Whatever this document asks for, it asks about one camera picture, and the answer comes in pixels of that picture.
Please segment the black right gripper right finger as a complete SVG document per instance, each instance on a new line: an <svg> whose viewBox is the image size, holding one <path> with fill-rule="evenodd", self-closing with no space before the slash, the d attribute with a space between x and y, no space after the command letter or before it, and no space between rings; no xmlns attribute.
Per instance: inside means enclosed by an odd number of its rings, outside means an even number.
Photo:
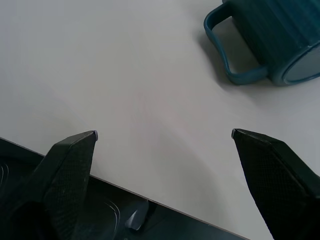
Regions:
<svg viewBox="0 0 320 240"><path fill-rule="evenodd" d="M320 177L283 141L235 128L245 180L275 240L320 238Z"/></svg>

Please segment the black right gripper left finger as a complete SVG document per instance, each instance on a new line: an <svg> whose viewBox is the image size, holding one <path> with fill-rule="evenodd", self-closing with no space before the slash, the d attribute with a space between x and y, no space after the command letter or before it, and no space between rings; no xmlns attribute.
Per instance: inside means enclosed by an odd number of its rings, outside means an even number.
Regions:
<svg viewBox="0 0 320 240"><path fill-rule="evenodd" d="M98 133L69 136L46 155L0 141L0 237L70 240L87 193Z"/></svg>

